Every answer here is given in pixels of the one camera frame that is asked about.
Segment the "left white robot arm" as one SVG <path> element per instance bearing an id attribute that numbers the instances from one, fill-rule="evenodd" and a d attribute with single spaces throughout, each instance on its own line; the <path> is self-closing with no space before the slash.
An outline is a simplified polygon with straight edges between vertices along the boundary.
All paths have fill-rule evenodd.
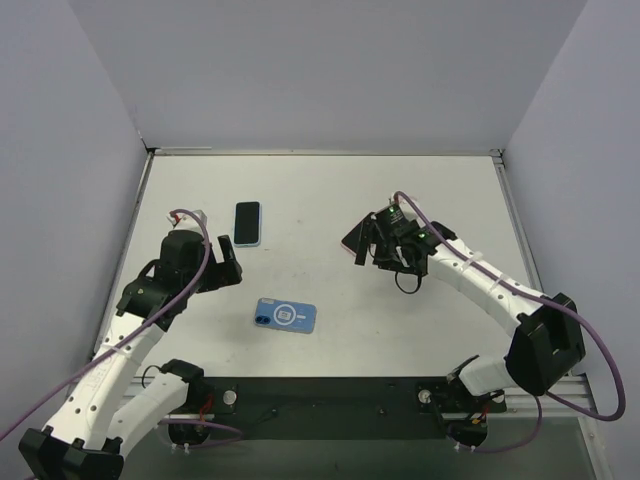
<path id="1" fill-rule="evenodd" d="M 94 360 L 62 407 L 40 429 L 25 431 L 19 451 L 38 479 L 116 479 L 137 442 L 166 415 L 193 411 L 210 397 L 202 368 L 170 360 L 146 390 L 120 403 L 137 370 L 173 320 L 197 293 L 242 280 L 231 239 L 210 242 L 190 230 L 173 230 L 160 255 L 128 283 Z"/>

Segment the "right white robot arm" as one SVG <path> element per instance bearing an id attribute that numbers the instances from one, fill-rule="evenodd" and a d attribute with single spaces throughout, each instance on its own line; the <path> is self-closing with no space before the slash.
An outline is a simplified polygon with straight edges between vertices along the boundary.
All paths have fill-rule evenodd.
<path id="1" fill-rule="evenodd" d="M 422 226 L 397 203 L 365 216 L 343 239 L 355 262 L 438 279 L 487 313 L 509 336 L 506 354 L 475 355 L 456 367 L 449 381 L 473 397 L 519 387 L 534 396 L 550 390 L 585 356 L 575 303 L 549 298 L 520 285 L 472 252 L 439 222 Z"/>

